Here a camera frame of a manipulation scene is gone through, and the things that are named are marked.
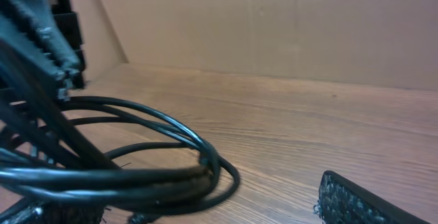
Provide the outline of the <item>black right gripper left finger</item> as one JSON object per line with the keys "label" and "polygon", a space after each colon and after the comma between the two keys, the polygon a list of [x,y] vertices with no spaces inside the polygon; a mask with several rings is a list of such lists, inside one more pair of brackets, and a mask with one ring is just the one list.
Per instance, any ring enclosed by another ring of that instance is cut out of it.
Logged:
{"label": "black right gripper left finger", "polygon": [[1,213],[1,224],[99,224],[105,207],[76,207],[23,197]]}

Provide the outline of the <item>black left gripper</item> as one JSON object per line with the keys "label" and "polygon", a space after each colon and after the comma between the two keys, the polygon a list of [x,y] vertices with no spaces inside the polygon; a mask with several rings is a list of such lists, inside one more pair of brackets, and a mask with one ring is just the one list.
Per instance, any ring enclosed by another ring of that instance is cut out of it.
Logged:
{"label": "black left gripper", "polygon": [[70,0],[1,0],[1,42],[52,99],[82,89],[86,69],[77,13]]}

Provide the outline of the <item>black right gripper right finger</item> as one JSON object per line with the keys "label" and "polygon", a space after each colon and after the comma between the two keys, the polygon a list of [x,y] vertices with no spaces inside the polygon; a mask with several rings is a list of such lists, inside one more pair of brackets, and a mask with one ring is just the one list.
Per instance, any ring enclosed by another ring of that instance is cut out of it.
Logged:
{"label": "black right gripper right finger", "polygon": [[333,171],[322,175],[313,213],[324,224],[428,224]]}

